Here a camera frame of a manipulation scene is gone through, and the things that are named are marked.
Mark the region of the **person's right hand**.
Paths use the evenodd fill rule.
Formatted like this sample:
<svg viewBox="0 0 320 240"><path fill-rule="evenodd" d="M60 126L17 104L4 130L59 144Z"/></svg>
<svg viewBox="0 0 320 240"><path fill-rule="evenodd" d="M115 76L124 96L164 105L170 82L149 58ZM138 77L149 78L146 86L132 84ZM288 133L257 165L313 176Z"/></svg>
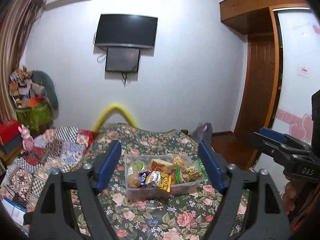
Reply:
<svg viewBox="0 0 320 240"><path fill-rule="evenodd" d="M288 215L291 211L295 209L295 200L301 191L302 182L288 176L285 176L285 178L289 182L285 186L282 200L283 207L285 209L286 214Z"/></svg>

